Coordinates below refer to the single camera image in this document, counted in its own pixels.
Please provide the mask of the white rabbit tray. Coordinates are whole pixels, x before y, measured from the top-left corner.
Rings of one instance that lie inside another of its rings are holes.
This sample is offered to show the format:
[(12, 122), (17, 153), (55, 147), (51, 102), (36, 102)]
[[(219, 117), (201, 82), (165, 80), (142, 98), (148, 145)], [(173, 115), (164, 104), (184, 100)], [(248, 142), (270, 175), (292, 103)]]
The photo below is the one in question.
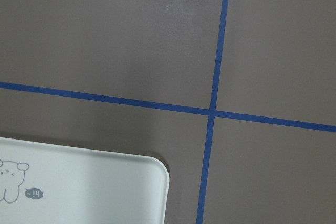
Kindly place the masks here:
[(163, 223), (168, 188), (154, 157), (1, 138), (1, 223)]

